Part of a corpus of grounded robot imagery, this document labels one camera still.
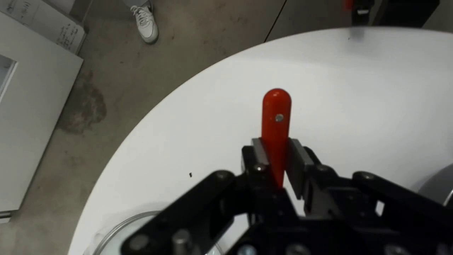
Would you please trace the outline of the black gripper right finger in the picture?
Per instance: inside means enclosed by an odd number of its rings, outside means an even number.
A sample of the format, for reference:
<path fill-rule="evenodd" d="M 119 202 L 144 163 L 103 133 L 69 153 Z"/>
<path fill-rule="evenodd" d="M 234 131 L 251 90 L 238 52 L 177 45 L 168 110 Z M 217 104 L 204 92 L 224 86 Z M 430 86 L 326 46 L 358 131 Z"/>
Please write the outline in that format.
<path fill-rule="evenodd" d="M 452 255 L 452 209 L 369 171 L 351 178 L 287 140 L 286 172 L 304 212 L 340 225 L 330 240 L 347 255 Z"/>

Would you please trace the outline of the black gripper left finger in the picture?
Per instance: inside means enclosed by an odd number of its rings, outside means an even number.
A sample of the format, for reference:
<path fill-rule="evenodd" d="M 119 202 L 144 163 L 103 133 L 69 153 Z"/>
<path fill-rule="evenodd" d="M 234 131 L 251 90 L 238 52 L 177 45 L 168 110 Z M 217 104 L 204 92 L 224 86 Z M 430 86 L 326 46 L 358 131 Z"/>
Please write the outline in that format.
<path fill-rule="evenodd" d="M 266 174 L 270 158 L 263 141 L 242 147 L 243 172 L 217 170 L 129 235 L 120 255 L 204 255 L 251 208 L 252 174 Z"/>

